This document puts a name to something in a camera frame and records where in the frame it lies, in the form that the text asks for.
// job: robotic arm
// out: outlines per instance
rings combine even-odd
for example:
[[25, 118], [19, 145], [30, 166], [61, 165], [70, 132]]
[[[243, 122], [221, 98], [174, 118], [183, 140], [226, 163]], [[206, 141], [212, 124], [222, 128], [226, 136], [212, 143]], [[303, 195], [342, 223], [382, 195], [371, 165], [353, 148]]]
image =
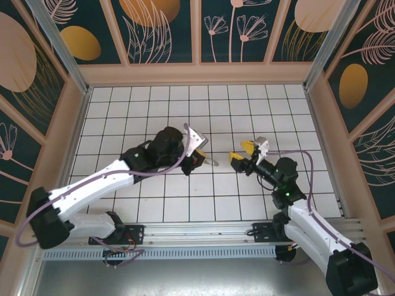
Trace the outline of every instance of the robotic arm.
[[371, 259], [369, 249], [363, 243], [355, 245], [342, 236], [314, 208], [309, 207], [306, 196], [296, 184], [297, 163], [282, 157], [276, 165], [272, 165], [264, 159], [268, 141], [263, 137], [254, 142], [242, 142], [241, 145], [251, 159], [230, 152], [231, 166], [236, 172], [247, 176], [256, 173], [274, 187], [273, 203], [281, 210], [272, 222], [277, 237], [287, 237], [301, 246], [321, 269], [333, 295], [361, 296], [376, 289], [378, 284], [373, 265], [343, 244]]
[[158, 175], [161, 168], [174, 167], [183, 154], [185, 157], [179, 166], [185, 175], [201, 166], [206, 155], [200, 148], [208, 140], [200, 132], [188, 126], [185, 128], [186, 136], [183, 136], [177, 129], [166, 127], [153, 141], [127, 150], [109, 166], [77, 183], [49, 192], [42, 187], [34, 190], [27, 217], [42, 205], [52, 203], [30, 221], [40, 247], [50, 249], [69, 237], [89, 236], [116, 244], [123, 236], [125, 226], [115, 212], [101, 215], [78, 212], [107, 193]]

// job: white grid floor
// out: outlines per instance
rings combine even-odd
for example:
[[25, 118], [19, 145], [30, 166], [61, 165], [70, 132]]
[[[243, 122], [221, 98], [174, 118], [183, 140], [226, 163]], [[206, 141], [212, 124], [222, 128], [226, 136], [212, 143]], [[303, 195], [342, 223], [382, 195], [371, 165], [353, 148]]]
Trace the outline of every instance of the white grid floor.
[[[315, 206], [325, 218], [341, 216], [301, 85], [95, 88], [70, 182], [101, 170], [167, 125], [183, 131], [184, 122], [209, 138], [203, 150], [219, 166], [203, 165], [189, 177], [176, 169], [145, 179], [83, 211], [113, 210], [126, 223], [272, 219], [279, 211], [270, 192], [255, 176], [236, 174], [228, 154], [243, 152], [241, 141], [265, 136], [272, 151], [310, 151]], [[302, 154], [287, 156], [298, 162], [298, 184], [308, 193], [308, 159]], [[267, 159], [275, 163], [278, 157]]]

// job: enclosure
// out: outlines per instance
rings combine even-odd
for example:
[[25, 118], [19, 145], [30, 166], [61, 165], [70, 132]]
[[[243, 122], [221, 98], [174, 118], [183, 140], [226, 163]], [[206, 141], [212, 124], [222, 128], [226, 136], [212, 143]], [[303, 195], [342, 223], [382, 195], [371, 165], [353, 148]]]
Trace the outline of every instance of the enclosure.
[[[314, 263], [280, 265], [275, 242], [246, 235], [278, 212], [229, 164], [259, 136], [270, 151], [311, 153], [313, 184], [308, 158], [287, 155], [302, 192], [312, 185], [319, 214], [395, 274], [394, 19], [393, 0], [1, 1], [2, 295], [331, 295]], [[144, 226], [145, 258], [119, 271], [88, 238], [16, 246], [34, 189], [73, 184], [184, 123], [218, 165], [81, 211]], [[376, 274], [379, 293], [393, 293]]]

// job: black bracket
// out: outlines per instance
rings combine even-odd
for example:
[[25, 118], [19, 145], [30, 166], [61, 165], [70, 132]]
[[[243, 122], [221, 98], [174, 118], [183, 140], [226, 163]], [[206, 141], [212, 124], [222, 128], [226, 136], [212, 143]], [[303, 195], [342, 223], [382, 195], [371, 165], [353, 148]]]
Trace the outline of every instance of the black bracket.
[[[129, 245], [129, 236], [134, 240], [136, 245], [143, 244], [144, 240], [144, 225], [125, 225], [125, 231], [123, 232], [121, 238], [116, 242], [109, 242], [110, 245]], [[99, 245], [92, 237], [88, 240], [89, 245]]]
[[255, 242], [292, 242], [286, 236], [279, 236], [271, 222], [254, 223], [247, 235], [254, 236]]

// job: wire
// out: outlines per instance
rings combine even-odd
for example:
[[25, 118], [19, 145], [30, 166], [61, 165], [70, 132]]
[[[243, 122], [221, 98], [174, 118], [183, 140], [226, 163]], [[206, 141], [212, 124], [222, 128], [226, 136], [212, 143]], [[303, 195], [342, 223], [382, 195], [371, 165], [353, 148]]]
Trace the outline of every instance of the wire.
[[[287, 151], [279, 151], [279, 152], [267, 152], [268, 155], [278, 155], [278, 154], [292, 154], [292, 153], [304, 153], [308, 156], [310, 160], [310, 165], [311, 165], [311, 172], [310, 172], [310, 189], [309, 189], [309, 196], [307, 198], [307, 208], [309, 209], [309, 213], [311, 214], [311, 217], [317, 222], [318, 225], [321, 226], [323, 230], [325, 230], [333, 239], [335, 239], [339, 244], [341, 244], [343, 247], [347, 248], [350, 250], [352, 253], [356, 254], [357, 256], [361, 257], [365, 261], [369, 262], [373, 266], [377, 267], [379, 270], [381, 270], [387, 277], [390, 278], [390, 280], [395, 283], [395, 276], [389, 272], [385, 267], [382, 267], [379, 265], [377, 262], [373, 261], [372, 259], [366, 257], [364, 254], [358, 252], [357, 250], [353, 249], [351, 246], [343, 242], [340, 238], [337, 237], [336, 234], [330, 231], [318, 218], [315, 216], [312, 206], [311, 206], [311, 200], [312, 200], [312, 193], [313, 193], [313, 177], [314, 177], [314, 164], [313, 164], [313, 158], [312, 156], [308, 153], [306, 150], [287, 150]], [[369, 296], [395, 296], [395, 293], [389, 294], [389, 295], [378, 295], [378, 294], [373, 294], [373, 293], [368, 293], [367, 295]]]
[[261, 176], [257, 175], [257, 181], [258, 181], [259, 185], [262, 186], [262, 188], [264, 188], [264, 189], [266, 189], [266, 190], [268, 190], [268, 191], [274, 191], [274, 187], [273, 187], [272, 189], [270, 189], [270, 188], [268, 188], [268, 187], [266, 187], [266, 186], [264, 186], [264, 185], [262, 184], [262, 177], [261, 177]]
[[[31, 247], [34, 246], [36, 244], [38, 244], [38, 241], [34, 241], [34, 242], [29, 242], [27, 244], [23, 243], [20, 241], [20, 237], [22, 236], [23, 231], [25, 230], [25, 228], [27, 227], [28, 223], [35, 217], [38, 215], [38, 213], [42, 212], [45, 208], [48, 208], [50, 205], [54, 204], [55, 202], [59, 201], [59, 200], [64, 200], [68, 195], [70, 195], [71, 193], [73, 193], [74, 191], [96, 181], [99, 180], [101, 178], [107, 178], [108, 176], [111, 175], [116, 175], [116, 174], [129, 174], [129, 175], [136, 175], [136, 176], [143, 176], [143, 177], [153, 177], [153, 176], [160, 176], [160, 175], [164, 175], [166, 173], [168, 173], [169, 171], [174, 170], [176, 167], [178, 167], [180, 165], [180, 163], [184, 160], [184, 158], [186, 157], [186, 153], [188, 151], [189, 148], [189, 144], [190, 144], [190, 136], [191, 136], [191, 132], [189, 130], [189, 126], [184, 123], [184, 129], [186, 130], [186, 143], [185, 143], [185, 147], [184, 147], [184, 151], [181, 154], [180, 158], [169, 168], [162, 170], [162, 171], [157, 171], [155, 173], [144, 173], [142, 171], [128, 171], [128, 170], [117, 170], [117, 171], [110, 171], [108, 173], [103, 173], [101, 175], [97, 175], [91, 179], [88, 179], [84, 182], [82, 182], [81, 184], [78, 184], [72, 188], [70, 188], [69, 190], [65, 191], [63, 194], [61, 194], [60, 196], [50, 200], [49, 202], [46, 202], [44, 205], [40, 206], [39, 208], [37, 208], [33, 213], [31, 213], [29, 215], [29, 217], [27, 217], [27, 219], [22, 223], [21, 227], [19, 228], [17, 234], [15, 235], [15, 244], [18, 247], [22, 247], [22, 248], [27, 248], [27, 247]], [[97, 240], [97, 242], [103, 246], [108, 246], [105, 243], [103, 243], [103, 241], [101, 240]]]

